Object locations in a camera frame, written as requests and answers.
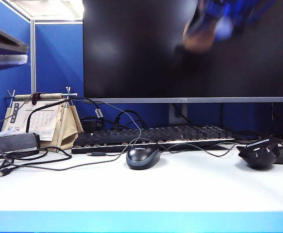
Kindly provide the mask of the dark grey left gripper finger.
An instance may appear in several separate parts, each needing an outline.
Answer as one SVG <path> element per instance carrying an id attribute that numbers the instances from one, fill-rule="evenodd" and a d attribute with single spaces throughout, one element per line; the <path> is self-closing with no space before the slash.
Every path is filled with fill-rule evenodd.
<path id="1" fill-rule="evenodd" d="M 27 53 L 29 46 L 24 42 L 0 30 L 0 49 Z"/>
<path id="2" fill-rule="evenodd" d="M 15 55 L 2 55 L 0 54 L 0 66 L 17 66 L 27 63 L 28 55 L 15 54 Z"/>

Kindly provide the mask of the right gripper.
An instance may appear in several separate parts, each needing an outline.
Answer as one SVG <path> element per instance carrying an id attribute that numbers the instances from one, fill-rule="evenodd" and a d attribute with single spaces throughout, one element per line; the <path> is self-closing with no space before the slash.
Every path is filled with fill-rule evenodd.
<path id="1" fill-rule="evenodd" d="M 191 21 L 189 33 L 213 31 L 215 42 L 231 39 L 235 27 L 245 27 L 257 22 L 275 3 L 275 0 L 234 0 L 233 18 L 227 0 L 199 0 Z"/>

